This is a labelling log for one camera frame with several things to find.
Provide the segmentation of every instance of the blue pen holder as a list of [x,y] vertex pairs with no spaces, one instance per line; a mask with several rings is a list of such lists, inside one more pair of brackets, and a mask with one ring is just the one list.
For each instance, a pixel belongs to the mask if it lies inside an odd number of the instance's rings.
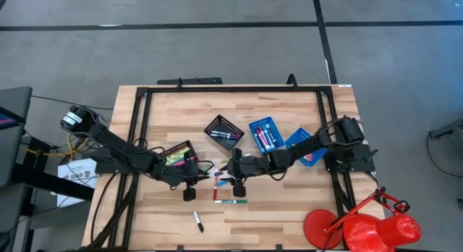
[[[267,130],[268,134],[264,135],[264,137],[266,137],[266,140],[271,141],[271,143],[273,144],[273,148],[266,149],[265,146],[263,146],[262,141],[259,139],[259,136],[256,137],[254,135],[256,134],[256,131],[259,130],[259,128]],[[259,151],[262,154],[271,152],[284,145],[283,138],[281,137],[280,132],[276,128],[275,122],[273,121],[272,117],[266,117],[255,122],[251,122],[249,124],[249,129],[251,130],[251,136],[254,138],[255,144],[258,145]]]
[[[303,128],[299,128],[297,129],[295,133],[291,135],[291,137],[289,137],[288,140],[286,140],[285,142],[286,148],[291,148],[292,144],[298,144],[302,142],[303,140],[307,140],[308,138],[310,138],[310,134]],[[299,160],[305,166],[312,167],[314,164],[317,163],[319,159],[321,159],[326,154],[326,152],[327,152],[326,148],[323,148],[323,149],[312,152],[312,161],[307,161],[304,158],[301,158]]]

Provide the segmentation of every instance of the concrete floor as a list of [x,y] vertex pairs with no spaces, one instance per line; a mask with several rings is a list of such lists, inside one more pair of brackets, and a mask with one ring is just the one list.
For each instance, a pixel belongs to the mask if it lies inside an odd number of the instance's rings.
[[[463,0],[320,0],[327,22],[463,20]],[[313,0],[7,0],[0,26],[316,21]],[[463,27],[327,28],[339,83],[354,87],[365,134],[380,151],[378,179],[406,199],[422,226],[409,245],[463,246],[463,180],[440,173],[425,137],[463,116]],[[177,77],[225,83],[328,83],[318,28],[0,32],[0,88],[30,85],[40,96],[113,106],[119,85]],[[27,130],[63,143],[68,109],[33,99]],[[110,117],[111,112],[101,112]],[[463,175],[452,138],[431,143],[445,170]],[[74,209],[86,218],[88,206]],[[77,248],[85,221],[35,234],[33,248]]]

